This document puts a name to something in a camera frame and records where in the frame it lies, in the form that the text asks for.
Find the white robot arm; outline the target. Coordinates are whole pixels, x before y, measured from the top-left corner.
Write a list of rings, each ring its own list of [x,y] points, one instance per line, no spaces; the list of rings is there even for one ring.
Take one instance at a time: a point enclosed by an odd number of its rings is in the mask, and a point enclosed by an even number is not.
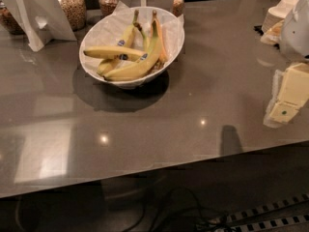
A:
[[[265,42],[275,44],[291,65],[276,70],[272,79],[272,98],[264,124],[279,128],[289,124],[309,101],[309,0],[296,0],[283,21],[263,34]]]

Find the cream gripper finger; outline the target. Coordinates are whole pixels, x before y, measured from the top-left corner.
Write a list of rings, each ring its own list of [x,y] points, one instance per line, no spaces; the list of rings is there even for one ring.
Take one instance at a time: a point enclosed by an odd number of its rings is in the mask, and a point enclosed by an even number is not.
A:
[[[264,117],[264,125],[270,128],[280,128],[288,125],[299,109],[286,102],[270,102]]]

